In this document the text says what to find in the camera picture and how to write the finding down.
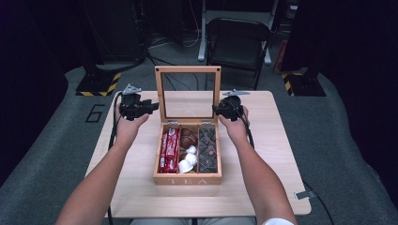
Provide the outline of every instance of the person's right arm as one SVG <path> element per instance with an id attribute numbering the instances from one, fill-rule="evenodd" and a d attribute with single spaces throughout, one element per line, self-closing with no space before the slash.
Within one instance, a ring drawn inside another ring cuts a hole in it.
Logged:
<path id="1" fill-rule="evenodd" d="M 245 187 L 252 202 L 257 224 L 270 218 L 284 218 L 297 224 L 292 207 L 278 175 L 257 154 L 248 141 L 246 127 L 241 119 L 235 122 L 219 115 L 228 135 L 237 149 Z"/>

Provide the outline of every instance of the black curtain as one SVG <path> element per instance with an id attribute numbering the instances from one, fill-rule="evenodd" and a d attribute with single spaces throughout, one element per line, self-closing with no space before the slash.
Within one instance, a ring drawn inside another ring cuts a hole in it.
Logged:
<path id="1" fill-rule="evenodd" d="M 283 70 L 307 68 L 322 55 L 319 72 L 339 91 L 351 135 L 396 206 L 397 7 L 395 1 L 302 0 L 282 65 Z M 336 15 L 344 19 L 335 20 Z"/>
<path id="2" fill-rule="evenodd" d="M 64 98 L 65 73 L 84 63 L 101 61 L 79 0 L 2 1 L 1 184 Z"/>

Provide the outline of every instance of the forearm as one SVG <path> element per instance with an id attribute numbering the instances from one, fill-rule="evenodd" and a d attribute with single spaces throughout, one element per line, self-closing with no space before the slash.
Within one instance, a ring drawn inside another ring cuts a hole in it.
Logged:
<path id="1" fill-rule="evenodd" d="M 57 224 L 101 224 L 115 192 L 117 179 L 129 148 L 114 146 L 75 188 Z"/>
<path id="2" fill-rule="evenodd" d="M 285 218 L 297 223 L 277 174 L 260 158 L 249 142 L 234 142 L 234 145 L 257 222 L 262 224 L 268 218 Z"/>

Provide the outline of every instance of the person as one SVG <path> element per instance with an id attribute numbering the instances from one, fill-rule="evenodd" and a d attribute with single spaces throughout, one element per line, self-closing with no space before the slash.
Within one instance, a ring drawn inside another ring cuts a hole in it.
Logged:
<path id="1" fill-rule="evenodd" d="M 249 123 L 249 111 L 246 107 L 243 109 L 243 117 Z M 116 107 L 116 116 L 120 117 L 118 107 Z M 126 154 L 137 136 L 139 127 L 148 116 L 145 114 L 133 121 L 126 119 L 118 121 L 115 144 L 93 171 L 73 190 L 55 224 L 101 224 L 114 195 Z M 251 224 L 266 225 L 297 224 L 281 180 L 249 143 L 247 129 L 242 120 L 232 122 L 222 115 L 219 115 L 219 119 L 225 125 L 228 136 L 237 149 L 244 184 L 253 205 L 255 218 L 209 218 L 202 219 L 199 224 L 248 224 L 247 221 Z M 131 224 L 151 223 L 189 224 L 190 222 L 183 218 L 156 218 L 135 219 Z"/>

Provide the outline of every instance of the open wooden tea box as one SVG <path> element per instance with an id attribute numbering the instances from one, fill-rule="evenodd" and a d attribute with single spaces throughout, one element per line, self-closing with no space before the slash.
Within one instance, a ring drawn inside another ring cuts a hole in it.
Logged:
<path id="1" fill-rule="evenodd" d="M 222 155 L 212 105 L 220 101 L 221 67 L 158 66 L 155 73 L 161 114 L 156 185 L 219 185 Z"/>

